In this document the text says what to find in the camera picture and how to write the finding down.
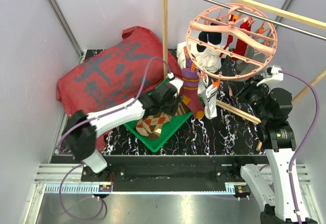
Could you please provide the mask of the pink round clip hanger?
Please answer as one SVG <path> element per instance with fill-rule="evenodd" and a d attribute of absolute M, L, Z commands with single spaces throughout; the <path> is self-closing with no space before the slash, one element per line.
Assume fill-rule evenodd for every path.
<path fill-rule="evenodd" d="M 267 68 L 277 50 L 273 24 L 243 4 L 211 7 L 190 22 L 185 65 L 216 80 L 242 81 Z"/>

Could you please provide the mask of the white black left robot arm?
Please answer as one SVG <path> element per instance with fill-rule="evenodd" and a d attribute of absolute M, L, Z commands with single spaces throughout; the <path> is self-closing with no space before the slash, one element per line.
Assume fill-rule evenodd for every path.
<path fill-rule="evenodd" d="M 96 139 L 115 127 L 158 112 L 173 115 L 181 102 L 179 93 L 182 87 L 183 80 L 172 78 L 115 107 L 89 114 L 78 110 L 68 120 L 62 141 L 69 147 L 75 160 L 88 166 L 98 181 L 105 181 L 110 176 L 110 169 L 95 147 Z"/>

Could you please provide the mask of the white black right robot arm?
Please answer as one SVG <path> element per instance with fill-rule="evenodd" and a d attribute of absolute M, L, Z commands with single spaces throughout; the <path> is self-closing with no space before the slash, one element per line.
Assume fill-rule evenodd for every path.
<path fill-rule="evenodd" d="M 296 141 L 287 121 L 292 111 L 292 95 L 283 88 L 270 89 L 268 83 L 271 80 L 254 76 L 235 97 L 248 103 L 261 121 L 258 137 L 265 149 L 273 186 L 267 183 L 254 161 L 237 160 L 231 175 L 234 180 L 244 180 L 248 185 L 261 210 L 261 223 L 316 223 L 303 202 L 296 160 L 293 159 Z"/>

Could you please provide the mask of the brown argyle sock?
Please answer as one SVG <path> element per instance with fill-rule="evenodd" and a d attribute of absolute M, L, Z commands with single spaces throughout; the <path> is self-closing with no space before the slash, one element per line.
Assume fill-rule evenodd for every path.
<path fill-rule="evenodd" d="M 156 140 L 159 139 L 161 135 L 163 125 L 170 122 L 171 119 L 171 115 L 158 112 L 155 115 L 139 120 L 135 126 L 135 129 L 140 135 L 151 140 Z"/>

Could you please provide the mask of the purple striped sock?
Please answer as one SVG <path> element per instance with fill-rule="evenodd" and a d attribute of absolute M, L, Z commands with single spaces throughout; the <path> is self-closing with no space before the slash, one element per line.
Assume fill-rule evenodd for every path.
<path fill-rule="evenodd" d="M 193 63 L 192 59 L 185 58 L 185 67 L 194 71 L 196 69 L 195 64 Z"/>
<path fill-rule="evenodd" d="M 202 119 L 205 115 L 204 107 L 198 96 L 199 76 L 190 68 L 182 69 L 183 76 L 183 103 L 191 110 L 196 119 Z"/>

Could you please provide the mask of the white black-striped sock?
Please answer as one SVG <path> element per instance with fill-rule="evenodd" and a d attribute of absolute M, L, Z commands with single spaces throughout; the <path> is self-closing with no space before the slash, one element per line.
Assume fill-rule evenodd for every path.
<path fill-rule="evenodd" d="M 204 92 L 204 103 L 205 103 L 205 116 L 208 119 L 215 118 L 217 116 L 216 112 L 216 96 L 218 93 L 218 88 L 211 84 Z"/>

